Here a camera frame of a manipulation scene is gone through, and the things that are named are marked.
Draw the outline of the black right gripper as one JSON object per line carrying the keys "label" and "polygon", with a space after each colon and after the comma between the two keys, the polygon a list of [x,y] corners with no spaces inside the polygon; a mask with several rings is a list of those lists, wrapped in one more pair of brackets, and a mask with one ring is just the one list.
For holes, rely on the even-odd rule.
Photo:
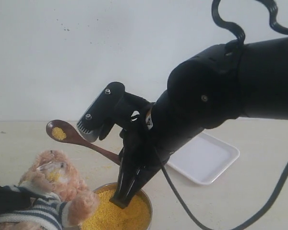
{"label": "black right gripper", "polygon": [[126,208],[170,156],[203,131],[166,103],[120,106],[123,149],[111,203]]}

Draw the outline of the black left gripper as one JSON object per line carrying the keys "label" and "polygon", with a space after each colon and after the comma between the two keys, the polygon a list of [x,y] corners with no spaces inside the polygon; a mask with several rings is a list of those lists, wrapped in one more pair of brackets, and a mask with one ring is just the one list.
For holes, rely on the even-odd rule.
{"label": "black left gripper", "polygon": [[30,206],[30,196],[21,192],[10,191],[0,186],[0,214],[27,209]]}

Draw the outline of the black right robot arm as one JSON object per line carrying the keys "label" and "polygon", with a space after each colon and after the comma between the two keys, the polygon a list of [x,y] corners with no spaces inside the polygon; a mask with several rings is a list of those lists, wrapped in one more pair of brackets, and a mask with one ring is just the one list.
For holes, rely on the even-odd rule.
{"label": "black right robot arm", "polygon": [[179,64],[156,102],[129,94],[139,111],[122,133],[118,186],[128,206],[170,156],[205,129],[240,116],[288,120],[288,37],[214,45]]}

